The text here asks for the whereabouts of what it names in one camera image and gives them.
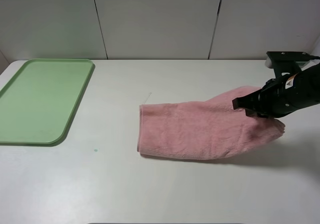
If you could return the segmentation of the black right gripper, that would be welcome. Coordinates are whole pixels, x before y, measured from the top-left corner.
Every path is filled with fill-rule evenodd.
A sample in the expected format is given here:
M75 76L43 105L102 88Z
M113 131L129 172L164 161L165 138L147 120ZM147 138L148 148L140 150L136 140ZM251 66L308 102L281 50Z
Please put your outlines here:
M320 102L320 65L288 74L265 85L262 90L232 100L233 109L245 109L248 117L284 117ZM254 109L261 108L261 113Z

